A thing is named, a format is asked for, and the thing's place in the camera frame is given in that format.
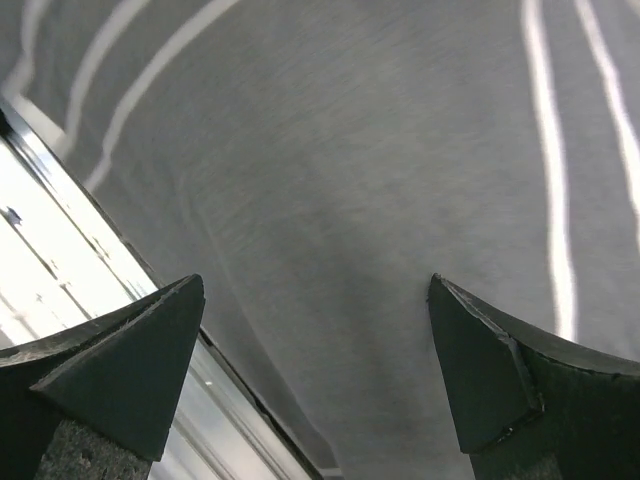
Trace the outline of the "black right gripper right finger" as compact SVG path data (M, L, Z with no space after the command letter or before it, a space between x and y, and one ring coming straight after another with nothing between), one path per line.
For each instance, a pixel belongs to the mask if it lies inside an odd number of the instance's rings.
M530 325L438 274L427 305L476 478L638 479L638 363Z

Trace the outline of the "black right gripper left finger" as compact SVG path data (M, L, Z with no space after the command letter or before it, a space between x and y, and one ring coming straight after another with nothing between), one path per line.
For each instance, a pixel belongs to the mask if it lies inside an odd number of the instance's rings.
M2 478L147 478L165 450L204 305L194 274L3 349Z

